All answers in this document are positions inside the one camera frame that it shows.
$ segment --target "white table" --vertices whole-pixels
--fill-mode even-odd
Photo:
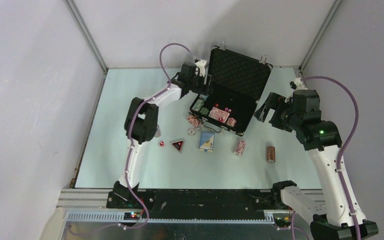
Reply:
[[[167,71],[174,76],[179,69]],[[257,107],[270,92],[289,96],[292,92],[289,82],[293,79],[293,68],[275,67]],[[109,70],[76,188],[113,187],[126,163],[124,122],[132,98],[150,96],[166,82],[163,71],[158,68]],[[233,154],[240,137],[230,132],[216,134],[213,152],[198,150],[201,133],[197,131],[194,136],[189,136],[187,129],[192,126],[186,120],[196,96],[189,93],[159,110],[158,124],[162,135],[143,149],[146,159],[140,188],[270,189],[273,183],[284,180],[292,180],[302,189],[321,188],[316,169],[295,134],[276,129],[268,122],[252,118],[242,137],[247,142],[242,157]],[[170,146],[170,141],[178,139],[185,140],[181,153]],[[165,146],[160,147],[159,141],[164,141]],[[275,146],[276,163],[266,162],[267,145]]]

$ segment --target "case lid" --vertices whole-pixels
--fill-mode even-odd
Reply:
[[[208,74],[212,84],[222,85],[257,101],[272,67],[249,56],[214,46],[209,57]]]

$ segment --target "brown chip stack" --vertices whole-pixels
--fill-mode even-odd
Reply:
[[[265,148],[265,158],[268,163],[276,162],[276,151],[274,146],[267,146]]]

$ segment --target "red triangle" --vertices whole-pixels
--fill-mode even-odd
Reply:
[[[184,139],[180,139],[180,140],[176,140],[176,141],[172,141],[170,142],[170,144],[179,152],[181,153],[182,152],[182,148],[183,148],[183,145],[185,143],[185,140]]]

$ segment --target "white wall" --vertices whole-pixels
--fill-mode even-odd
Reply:
[[[378,224],[373,239],[384,240],[384,1],[344,1],[304,74],[337,79],[356,97],[360,121],[344,157],[358,202]],[[351,100],[332,83],[308,84],[320,94],[323,118],[345,140],[354,120]]]
[[[0,0],[0,239],[38,239],[102,79],[62,0]]]
[[[213,45],[274,65],[299,65],[333,0],[76,0],[110,67],[159,66],[171,42],[208,59]],[[180,66],[187,54],[167,49],[164,63]]]

